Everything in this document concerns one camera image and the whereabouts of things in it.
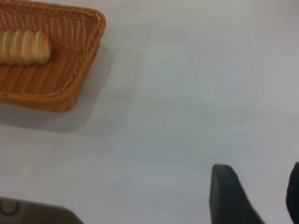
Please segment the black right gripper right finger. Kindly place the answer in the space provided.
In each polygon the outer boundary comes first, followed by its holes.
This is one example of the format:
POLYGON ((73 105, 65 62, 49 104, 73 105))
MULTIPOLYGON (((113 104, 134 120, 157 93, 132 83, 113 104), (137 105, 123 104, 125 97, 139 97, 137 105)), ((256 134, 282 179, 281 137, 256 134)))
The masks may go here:
POLYGON ((286 207, 294 224, 299 224, 299 163, 296 162, 290 177, 286 193, 286 207))

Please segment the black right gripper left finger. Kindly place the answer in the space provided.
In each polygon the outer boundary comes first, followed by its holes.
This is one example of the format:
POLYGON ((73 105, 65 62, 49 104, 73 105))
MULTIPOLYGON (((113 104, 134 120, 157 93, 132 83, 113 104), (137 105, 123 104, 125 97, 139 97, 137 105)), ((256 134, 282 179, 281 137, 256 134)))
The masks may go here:
POLYGON ((236 172, 226 164, 215 164, 209 192, 211 223, 263 224, 252 207, 236 172))

